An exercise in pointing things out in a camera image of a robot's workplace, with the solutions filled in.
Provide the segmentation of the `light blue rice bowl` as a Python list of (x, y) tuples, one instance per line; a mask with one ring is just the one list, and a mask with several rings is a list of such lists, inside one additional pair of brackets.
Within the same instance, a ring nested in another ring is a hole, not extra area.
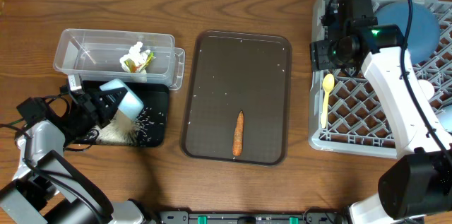
[(132, 122), (134, 122), (138, 115), (144, 108), (143, 101), (121, 80), (118, 78), (113, 79), (100, 86), (100, 90), (115, 90), (118, 88), (125, 88), (127, 94), (125, 94), (122, 101), (119, 103), (119, 111), (127, 116)]

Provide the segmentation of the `dark blue bowl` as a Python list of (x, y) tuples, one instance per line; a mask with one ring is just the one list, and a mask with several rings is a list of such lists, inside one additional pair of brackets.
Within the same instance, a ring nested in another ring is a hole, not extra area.
[[(379, 25), (396, 24), (402, 33), (408, 22), (408, 4), (403, 2), (385, 5), (376, 12)], [(412, 64), (429, 59), (440, 38), (440, 27), (435, 15), (426, 7), (412, 4), (412, 24), (408, 38), (408, 51)]]

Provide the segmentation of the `orange carrot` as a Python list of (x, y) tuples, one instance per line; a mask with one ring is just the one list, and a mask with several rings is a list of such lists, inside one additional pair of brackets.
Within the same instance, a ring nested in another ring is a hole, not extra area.
[(234, 129), (232, 154), (240, 156), (243, 149), (243, 133), (244, 133), (244, 113), (241, 110), (237, 116), (237, 122)]

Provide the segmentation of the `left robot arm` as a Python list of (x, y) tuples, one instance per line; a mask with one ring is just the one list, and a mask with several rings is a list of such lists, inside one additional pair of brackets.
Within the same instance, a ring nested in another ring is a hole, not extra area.
[(151, 223), (137, 201), (112, 203), (64, 158), (73, 141), (97, 136), (117, 112), (138, 115), (142, 109), (127, 86), (65, 90), (22, 102), (17, 110), (25, 126), (5, 126), (16, 133), (20, 160), (1, 190), (1, 208), (16, 223)]

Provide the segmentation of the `light blue cup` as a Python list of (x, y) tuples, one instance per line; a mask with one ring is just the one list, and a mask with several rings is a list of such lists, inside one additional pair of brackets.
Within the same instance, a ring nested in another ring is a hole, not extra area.
[(439, 110), (437, 118), (442, 127), (448, 132), (452, 133), (452, 105), (445, 106)]

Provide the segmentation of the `yellow plastic spoon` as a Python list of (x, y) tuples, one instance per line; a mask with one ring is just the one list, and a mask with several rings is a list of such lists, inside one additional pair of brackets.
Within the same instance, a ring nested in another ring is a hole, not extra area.
[(333, 74), (329, 73), (323, 78), (322, 87), (324, 91), (322, 114), (321, 114), (321, 128), (325, 129), (328, 121), (328, 101), (331, 91), (334, 89), (335, 79)]

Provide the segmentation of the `yellow green snack wrapper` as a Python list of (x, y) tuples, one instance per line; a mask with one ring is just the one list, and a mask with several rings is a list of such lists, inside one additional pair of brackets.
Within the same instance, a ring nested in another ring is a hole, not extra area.
[(142, 71), (145, 71), (153, 59), (153, 52), (144, 51), (137, 54), (127, 54), (122, 63), (128, 72), (141, 73)]

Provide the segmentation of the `pink cup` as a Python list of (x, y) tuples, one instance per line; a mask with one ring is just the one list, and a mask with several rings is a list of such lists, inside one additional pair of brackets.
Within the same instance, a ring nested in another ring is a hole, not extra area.
[(432, 99), (435, 94), (434, 86), (429, 81), (424, 79), (418, 80), (418, 83), (426, 99), (427, 100)]

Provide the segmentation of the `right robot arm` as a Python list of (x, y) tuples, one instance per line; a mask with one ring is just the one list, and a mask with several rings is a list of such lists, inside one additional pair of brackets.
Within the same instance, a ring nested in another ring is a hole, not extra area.
[(351, 204), (337, 223), (396, 223), (451, 210), (451, 135), (410, 75), (400, 44), (373, 46), (359, 68), (379, 98), (398, 161), (379, 179), (377, 193)]

